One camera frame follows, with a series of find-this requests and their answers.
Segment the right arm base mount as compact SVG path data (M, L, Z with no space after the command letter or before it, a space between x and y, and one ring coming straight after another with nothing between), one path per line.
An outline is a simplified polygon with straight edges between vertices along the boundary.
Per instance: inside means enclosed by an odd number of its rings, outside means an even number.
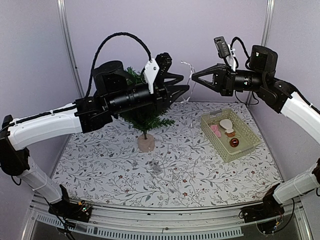
M258 230L265 235L274 234L279 227L285 210L281 203L273 197L273 193L280 184L272 186L262 198L262 203L241 208L238 217L245 223L266 220L268 218L279 217L278 220L259 223Z

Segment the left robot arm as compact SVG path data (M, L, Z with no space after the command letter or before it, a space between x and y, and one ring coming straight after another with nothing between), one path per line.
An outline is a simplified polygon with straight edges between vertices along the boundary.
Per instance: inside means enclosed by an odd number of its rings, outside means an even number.
M66 189L53 182L30 156L32 144L63 135L91 133L111 123L119 114L146 106L161 111L189 90L183 76L169 73L171 62L151 59L143 70L145 83L124 70L119 60L92 70L96 93L63 107L26 118L7 115L0 131L0 167L27 183L63 216L74 213Z

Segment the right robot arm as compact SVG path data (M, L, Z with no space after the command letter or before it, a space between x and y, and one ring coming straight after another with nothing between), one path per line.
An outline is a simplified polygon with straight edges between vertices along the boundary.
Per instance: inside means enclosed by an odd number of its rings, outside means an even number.
M216 45L218 63L192 75L192 80L219 93L231 97L234 92L253 92L268 107L290 120L292 127L320 145L320 111L306 99L292 83L276 77L278 54L261 45L253 45L246 70L237 69L236 58L230 44ZM263 197L258 213L269 218L278 205L305 196L320 187L320 161L307 160L308 166L285 182L273 186Z

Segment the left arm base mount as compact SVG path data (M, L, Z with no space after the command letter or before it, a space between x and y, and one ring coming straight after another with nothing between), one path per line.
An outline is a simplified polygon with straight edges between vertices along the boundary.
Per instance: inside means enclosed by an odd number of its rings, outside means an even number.
M70 202L67 189L61 184L59 186L62 192L61 200L50 203L48 212L65 219L88 223L92 214L92 205L85 200L77 203Z

